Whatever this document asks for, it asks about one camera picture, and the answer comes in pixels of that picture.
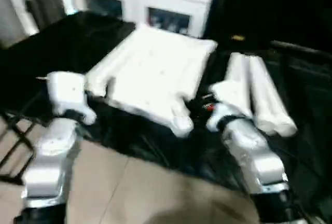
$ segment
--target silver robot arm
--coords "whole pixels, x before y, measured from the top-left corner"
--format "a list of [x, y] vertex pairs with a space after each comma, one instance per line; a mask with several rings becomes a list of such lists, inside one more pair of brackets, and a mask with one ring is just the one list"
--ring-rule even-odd
[[53, 112], [58, 115], [36, 146], [36, 157], [24, 173], [23, 207], [15, 223], [65, 223], [80, 123], [92, 124], [83, 75], [54, 72], [47, 76]]
[[242, 171], [261, 223], [307, 224], [289, 190], [283, 162], [250, 120], [236, 107], [217, 103], [207, 128], [222, 134]]

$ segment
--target black fabric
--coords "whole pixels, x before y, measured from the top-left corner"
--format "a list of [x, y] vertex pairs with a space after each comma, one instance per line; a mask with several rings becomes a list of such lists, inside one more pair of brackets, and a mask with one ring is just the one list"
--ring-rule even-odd
[[[85, 73], [133, 28], [131, 23], [81, 12], [13, 46], [1, 57], [1, 81], [8, 84], [2, 84], [0, 108], [50, 120], [45, 82], [35, 77], [56, 70]], [[204, 121], [209, 113], [202, 113], [200, 105], [206, 104], [202, 99], [209, 85], [223, 79], [232, 51], [254, 53], [265, 60], [281, 98], [299, 128], [292, 138], [270, 138], [270, 145], [284, 161], [295, 194], [306, 209], [316, 212], [318, 204], [331, 192], [328, 182], [332, 179], [329, 172], [332, 63], [312, 54], [276, 49], [248, 51], [240, 45], [234, 46], [227, 51], [219, 49], [209, 57], [196, 99], [186, 103], [195, 123], [195, 129], [187, 138], [178, 139], [166, 127], [93, 98], [89, 98], [89, 104], [98, 119], [94, 125], [86, 127], [87, 136], [126, 155], [153, 161], [230, 189], [243, 190], [234, 158], [222, 145], [219, 134], [205, 129]], [[33, 97], [35, 104], [24, 109]]]

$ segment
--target beige floor tile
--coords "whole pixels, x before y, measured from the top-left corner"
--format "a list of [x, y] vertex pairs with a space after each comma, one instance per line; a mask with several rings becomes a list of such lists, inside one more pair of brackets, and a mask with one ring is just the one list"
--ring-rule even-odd
[[82, 141], [72, 180], [70, 224], [99, 223], [127, 161], [126, 156]]
[[19, 215], [21, 205], [12, 204], [0, 199], [0, 222], [1, 224], [12, 224], [13, 219]]
[[238, 222], [256, 223], [258, 221], [254, 203], [240, 192], [215, 186], [212, 202], [214, 209], [231, 216]]
[[209, 223], [213, 187], [130, 159], [102, 224]]
[[16, 186], [12, 184], [2, 183], [0, 182], [0, 201], [1, 202], [10, 202], [15, 204], [16, 206], [22, 207], [22, 193], [23, 187]]
[[214, 208], [212, 214], [212, 224], [254, 224], [254, 222], [234, 218], [232, 215]]

